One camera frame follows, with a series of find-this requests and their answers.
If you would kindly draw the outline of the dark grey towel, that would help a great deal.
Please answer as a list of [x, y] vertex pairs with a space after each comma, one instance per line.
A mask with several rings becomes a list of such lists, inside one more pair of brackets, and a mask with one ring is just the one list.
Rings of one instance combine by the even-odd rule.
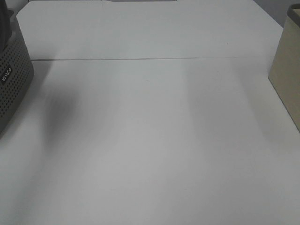
[[12, 36], [10, 17], [14, 14], [8, 10], [5, 0], [0, 1], [0, 53], [2, 53]]

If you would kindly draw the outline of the grey perforated plastic basket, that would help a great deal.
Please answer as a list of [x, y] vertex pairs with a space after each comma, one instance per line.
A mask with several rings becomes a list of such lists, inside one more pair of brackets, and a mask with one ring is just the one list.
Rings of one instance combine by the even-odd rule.
[[23, 38], [17, 11], [10, 17], [12, 36], [4, 51], [0, 53], [0, 132], [3, 133], [34, 76], [34, 68]]

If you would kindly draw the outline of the beige fabric storage bin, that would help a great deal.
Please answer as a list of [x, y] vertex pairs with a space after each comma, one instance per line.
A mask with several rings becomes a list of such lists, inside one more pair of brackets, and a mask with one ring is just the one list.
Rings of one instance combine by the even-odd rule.
[[297, 129], [300, 128], [300, 5], [287, 10], [268, 76]]

